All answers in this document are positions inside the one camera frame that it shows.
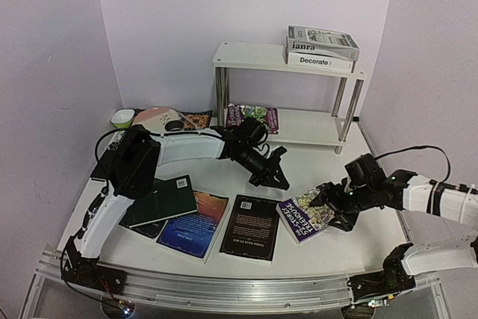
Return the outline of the brown Decorate book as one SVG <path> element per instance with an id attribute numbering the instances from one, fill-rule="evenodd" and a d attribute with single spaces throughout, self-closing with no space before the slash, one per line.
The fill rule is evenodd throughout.
<path id="1" fill-rule="evenodd" d="M 285 49 L 285 62 L 292 66 L 312 67 L 318 69 L 329 69 L 339 72 L 353 73 L 356 62 L 325 55 L 310 55 L 299 52 L 290 52 Z"/>

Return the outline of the black paperback book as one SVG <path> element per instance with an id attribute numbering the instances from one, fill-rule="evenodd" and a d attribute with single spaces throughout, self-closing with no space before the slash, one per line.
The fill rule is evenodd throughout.
<path id="1" fill-rule="evenodd" d="M 278 201 L 238 194 L 220 246 L 220 253 L 250 261 L 273 262 Z"/>

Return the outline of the dark green hardcover book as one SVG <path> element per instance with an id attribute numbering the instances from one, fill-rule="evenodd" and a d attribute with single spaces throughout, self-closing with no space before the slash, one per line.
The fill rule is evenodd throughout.
<path id="1" fill-rule="evenodd" d="M 120 223 L 134 228 L 197 211 L 189 175 L 169 180 L 154 179 L 150 192 L 128 208 Z"/>

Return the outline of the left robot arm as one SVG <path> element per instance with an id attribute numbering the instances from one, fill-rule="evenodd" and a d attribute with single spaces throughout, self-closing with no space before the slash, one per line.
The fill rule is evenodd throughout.
<path id="1" fill-rule="evenodd" d="M 247 169 L 249 183 L 286 191 L 290 185 L 280 167 L 286 148 L 270 155 L 258 148 L 267 141 L 267 130 L 254 118 L 237 126 L 212 126 L 198 131 L 154 133 L 142 125 L 125 130 L 114 156 L 98 161 L 103 188 L 87 208 L 78 231 L 69 237 L 60 257 L 60 274 L 67 287 L 109 290 L 120 294 L 125 271 L 99 265 L 106 239 L 134 202 L 150 192 L 157 167 L 195 159 L 229 159 Z"/>

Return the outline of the grey photo cover book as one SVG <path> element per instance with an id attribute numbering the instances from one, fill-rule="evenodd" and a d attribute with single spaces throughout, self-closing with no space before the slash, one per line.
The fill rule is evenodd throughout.
<path id="1" fill-rule="evenodd" d="M 349 34 L 319 28 L 289 25 L 286 44 L 290 52 L 349 61 L 357 61 L 360 55 L 359 46 Z"/>

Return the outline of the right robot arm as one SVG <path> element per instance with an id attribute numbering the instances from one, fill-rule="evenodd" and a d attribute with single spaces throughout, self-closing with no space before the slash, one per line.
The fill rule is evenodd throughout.
<path id="1" fill-rule="evenodd" d="M 345 167 L 347 176 L 339 183 L 320 185 L 312 200 L 314 207 L 332 211 L 327 223 L 349 232 L 360 213 L 373 208 L 391 208 L 433 219 L 443 219 L 477 231 L 477 188 L 452 185 L 446 179 L 429 179 L 411 170 L 395 170 L 386 175 L 379 158 L 361 155 Z M 477 237 L 462 236 L 427 244 L 407 242 L 394 249 L 376 272 L 349 278 L 353 301 L 372 303 L 386 300 L 416 286 L 422 273 L 477 267 Z"/>

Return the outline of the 52-Storey Treehouse book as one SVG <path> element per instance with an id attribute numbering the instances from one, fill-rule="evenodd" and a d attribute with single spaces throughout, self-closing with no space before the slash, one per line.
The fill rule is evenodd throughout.
<path id="1" fill-rule="evenodd" d="M 311 206 L 323 192 L 325 185 L 318 185 L 276 205 L 276 211 L 286 230 L 297 244 L 314 237 L 329 227 L 335 213 L 327 205 Z"/>

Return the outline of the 117-Storey Treehouse book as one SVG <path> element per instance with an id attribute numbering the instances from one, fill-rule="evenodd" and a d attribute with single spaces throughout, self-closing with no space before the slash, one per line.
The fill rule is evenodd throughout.
<path id="1" fill-rule="evenodd" d="M 226 125 L 240 125 L 247 117 L 255 118 L 262 123 L 269 134 L 279 133 L 279 112 L 277 108 L 266 108 L 256 105 L 229 104 L 226 114 Z"/>

